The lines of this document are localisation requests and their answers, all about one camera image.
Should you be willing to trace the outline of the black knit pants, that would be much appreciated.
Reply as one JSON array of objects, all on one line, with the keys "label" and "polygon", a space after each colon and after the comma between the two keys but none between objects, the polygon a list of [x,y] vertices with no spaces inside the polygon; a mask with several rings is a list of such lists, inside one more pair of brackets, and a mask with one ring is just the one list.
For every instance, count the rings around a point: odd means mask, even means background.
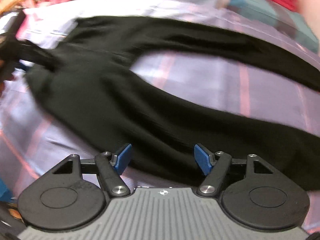
[{"label": "black knit pants", "polygon": [[319,190],[319,134],[221,111],[158,88],[133,71],[144,56],[213,56],[292,81],[319,95],[319,58],[203,21],[155,17],[77,18],[53,48],[60,64],[23,74],[35,104],[96,155],[133,146],[131,166],[196,185],[195,144],[235,158],[257,154],[308,191]]}]

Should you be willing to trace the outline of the lavender plaid bed sheet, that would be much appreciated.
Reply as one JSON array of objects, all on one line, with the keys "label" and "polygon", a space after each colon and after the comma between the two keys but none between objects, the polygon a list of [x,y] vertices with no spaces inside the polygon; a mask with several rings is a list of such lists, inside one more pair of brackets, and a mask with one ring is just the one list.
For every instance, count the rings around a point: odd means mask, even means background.
[{"label": "lavender plaid bed sheet", "polygon": [[[311,52],[265,24],[178,0],[76,0],[51,5],[31,12],[24,35],[53,48],[75,18],[109,12],[111,5],[119,12],[151,11],[243,31],[318,62]],[[185,100],[319,134],[319,95],[275,74],[218,57],[171,52],[144,56],[133,71]],[[69,153],[89,158],[94,151],[36,106],[23,73],[17,72],[1,97],[1,180],[17,196]]]}]

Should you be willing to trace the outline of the teal patchwork pillow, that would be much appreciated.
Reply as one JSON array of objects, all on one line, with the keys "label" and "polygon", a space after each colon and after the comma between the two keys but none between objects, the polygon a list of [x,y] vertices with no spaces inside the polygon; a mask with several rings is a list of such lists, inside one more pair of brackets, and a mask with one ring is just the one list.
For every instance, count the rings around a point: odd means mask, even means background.
[{"label": "teal patchwork pillow", "polygon": [[272,26],[315,54],[319,51],[318,38],[297,12],[270,0],[229,0],[227,9],[249,20]]}]

